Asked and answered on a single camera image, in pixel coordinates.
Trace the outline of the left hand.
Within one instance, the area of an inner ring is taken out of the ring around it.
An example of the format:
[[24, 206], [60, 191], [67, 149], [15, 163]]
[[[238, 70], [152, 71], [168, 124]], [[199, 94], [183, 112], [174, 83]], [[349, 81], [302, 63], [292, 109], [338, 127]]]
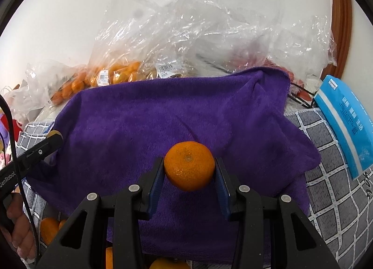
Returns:
[[12, 200], [7, 207], [6, 216], [14, 223], [12, 233], [1, 227], [10, 246], [16, 249], [20, 258], [34, 260], [36, 255], [35, 239], [29, 219], [23, 212], [23, 199], [21, 194], [13, 192]]

